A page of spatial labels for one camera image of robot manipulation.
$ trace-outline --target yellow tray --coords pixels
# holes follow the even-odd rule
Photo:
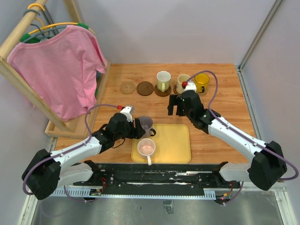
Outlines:
[[[189,131],[182,124],[154,124],[156,130],[154,137],[149,137],[155,143],[156,149],[152,163],[189,163],[191,161],[191,147],[189,144]],[[137,144],[141,139],[133,139],[131,158],[136,163],[147,163],[137,151]]]

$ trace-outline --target gray floor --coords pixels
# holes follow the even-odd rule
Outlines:
[[[78,203],[66,197],[39,201],[31,225],[282,225],[273,192],[242,192],[226,207],[210,200],[107,199]]]

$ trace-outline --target wooden tabletop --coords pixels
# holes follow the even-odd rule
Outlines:
[[[149,81],[155,86],[157,82],[156,74],[162,70],[168,71],[172,75],[171,84],[173,88],[180,74],[192,76],[205,69],[213,71],[219,81],[218,94],[212,104],[212,109],[220,113],[234,126],[250,135],[255,135],[233,64],[114,64],[109,73],[102,103],[133,105],[135,107],[134,118],[147,115],[157,124],[187,125],[190,133],[192,153],[190,163],[210,164],[223,161],[245,163],[247,160],[237,150],[218,138],[194,128],[188,118],[176,115],[168,116],[169,97],[159,97],[154,92],[149,96],[143,97],[136,90],[131,94],[123,94],[120,91],[120,85],[125,81],[132,81],[136,86],[142,81]],[[204,107],[207,107],[215,91],[216,82],[211,75],[209,76],[208,93],[205,96],[201,96]],[[103,124],[107,123],[116,112],[118,111],[112,107],[100,107],[93,131],[98,130]],[[75,144],[78,141],[78,139],[59,138],[56,150]],[[116,149],[109,149],[88,159],[94,162],[132,163],[131,146],[132,140],[127,139],[122,146]]]

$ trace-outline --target white wall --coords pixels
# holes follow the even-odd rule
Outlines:
[[[275,140],[300,168],[300,1],[285,1],[244,69],[266,141]],[[300,222],[300,178],[286,182]]]
[[[0,44],[31,3],[32,0],[0,0]],[[53,12],[53,4],[60,6],[61,15]],[[55,21],[69,21],[62,0],[50,0],[49,11]],[[0,106],[0,224],[15,225],[26,197],[21,175],[34,154],[49,146],[50,138],[44,134],[48,120],[1,75]]]
[[[239,64],[274,0],[77,0],[112,63]]]

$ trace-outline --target light green mug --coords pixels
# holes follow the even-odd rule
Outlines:
[[[157,78],[157,88],[161,92],[165,92],[170,87],[171,74],[167,71],[160,71],[156,75]]]

